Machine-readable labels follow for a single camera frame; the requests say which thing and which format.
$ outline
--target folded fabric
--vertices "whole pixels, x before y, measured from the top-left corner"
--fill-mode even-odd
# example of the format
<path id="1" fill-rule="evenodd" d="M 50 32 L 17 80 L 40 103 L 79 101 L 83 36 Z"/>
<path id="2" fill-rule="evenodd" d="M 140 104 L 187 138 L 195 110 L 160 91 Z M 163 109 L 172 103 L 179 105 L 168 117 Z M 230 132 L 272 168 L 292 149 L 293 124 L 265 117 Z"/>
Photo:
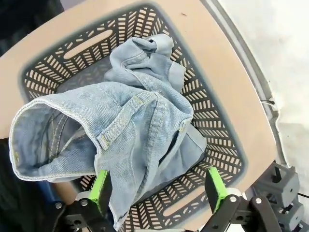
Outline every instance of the folded fabric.
<path id="1" fill-rule="evenodd" d="M 131 38 L 110 55 L 105 82 L 34 99 L 15 116 L 10 157 L 30 181 L 66 181 L 109 170 L 110 209 L 119 229 L 146 191 L 185 173 L 206 140 L 180 94 L 184 67 L 172 39 Z"/>

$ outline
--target perforated basket side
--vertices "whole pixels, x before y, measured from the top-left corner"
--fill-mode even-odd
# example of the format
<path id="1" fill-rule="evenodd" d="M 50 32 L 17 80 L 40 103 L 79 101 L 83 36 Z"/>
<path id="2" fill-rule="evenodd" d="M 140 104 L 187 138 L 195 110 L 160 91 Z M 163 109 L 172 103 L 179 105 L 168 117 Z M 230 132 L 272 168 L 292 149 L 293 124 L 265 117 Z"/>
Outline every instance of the perforated basket side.
<path id="1" fill-rule="evenodd" d="M 102 31 L 111 29 L 114 34 L 72 58 L 64 59 L 64 54 Z M 131 207 L 122 231 L 136 228 L 165 229 L 176 227 L 199 212 L 206 205 L 205 193 L 190 203 L 166 215 L 164 212 L 181 201 L 194 190 L 203 186 L 205 169 L 218 168 L 224 182 L 229 185 L 239 178 L 245 162 L 233 127 L 225 116 L 215 93 L 207 85 L 206 77 L 191 57 L 190 51 L 182 43 L 167 16 L 153 4 L 122 9 L 114 15 L 90 25 L 71 38 L 49 50 L 26 68 L 23 76 L 23 91 L 31 100 L 41 95 L 55 93 L 59 85 L 75 76 L 90 65 L 99 65 L 102 58 L 126 39 L 137 36 L 147 37 L 165 33 L 173 38 L 174 48 L 171 59 L 186 68 L 182 94 L 194 109 L 192 124 L 207 138 L 205 159 L 177 178 L 158 193 Z"/>

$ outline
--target black cable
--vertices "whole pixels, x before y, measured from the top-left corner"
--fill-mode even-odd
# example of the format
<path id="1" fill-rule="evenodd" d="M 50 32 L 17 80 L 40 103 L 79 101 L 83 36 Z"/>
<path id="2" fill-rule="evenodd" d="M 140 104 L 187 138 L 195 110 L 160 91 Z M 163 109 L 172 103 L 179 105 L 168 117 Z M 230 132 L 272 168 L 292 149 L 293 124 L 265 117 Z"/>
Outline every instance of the black cable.
<path id="1" fill-rule="evenodd" d="M 306 198 L 309 198 L 308 195 L 305 195 L 305 194 L 302 194 L 302 193 L 298 193 L 299 196 L 302 196 L 302 197 L 306 197 Z"/>

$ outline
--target neon green tape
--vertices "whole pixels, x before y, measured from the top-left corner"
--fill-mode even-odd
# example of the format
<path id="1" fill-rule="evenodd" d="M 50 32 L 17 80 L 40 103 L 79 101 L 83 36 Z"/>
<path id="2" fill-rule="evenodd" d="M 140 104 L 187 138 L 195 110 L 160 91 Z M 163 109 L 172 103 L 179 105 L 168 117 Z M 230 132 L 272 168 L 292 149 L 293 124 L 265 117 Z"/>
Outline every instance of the neon green tape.
<path id="1" fill-rule="evenodd" d="M 101 189 L 104 186 L 107 173 L 108 171 L 105 171 L 105 170 L 100 172 L 90 192 L 89 199 L 95 202 L 96 204 L 98 204 L 98 198 L 100 196 Z"/>
<path id="2" fill-rule="evenodd" d="M 224 200 L 227 197 L 227 190 L 225 188 L 225 185 L 223 183 L 223 180 L 220 177 L 220 174 L 215 167 L 210 167 L 209 172 L 211 174 L 212 180 L 214 182 L 215 188 L 218 193 L 218 201 L 216 204 L 216 208 L 214 210 L 214 213 L 219 209 L 221 201 Z"/>

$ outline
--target denim jeans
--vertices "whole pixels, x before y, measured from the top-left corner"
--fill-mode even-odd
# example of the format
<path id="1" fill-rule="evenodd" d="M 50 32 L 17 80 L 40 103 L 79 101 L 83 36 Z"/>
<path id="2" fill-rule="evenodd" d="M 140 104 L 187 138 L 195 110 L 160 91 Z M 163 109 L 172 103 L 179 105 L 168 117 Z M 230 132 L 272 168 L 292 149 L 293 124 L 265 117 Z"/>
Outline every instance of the denim jeans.
<path id="1" fill-rule="evenodd" d="M 180 94 L 185 68 L 169 59 L 172 47 L 164 34 L 131 38 L 111 53 L 104 82 L 22 107 L 10 133 L 15 174 L 67 181 L 109 170 L 119 229 L 132 204 L 185 173 L 206 147 L 190 124 L 193 108 Z"/>

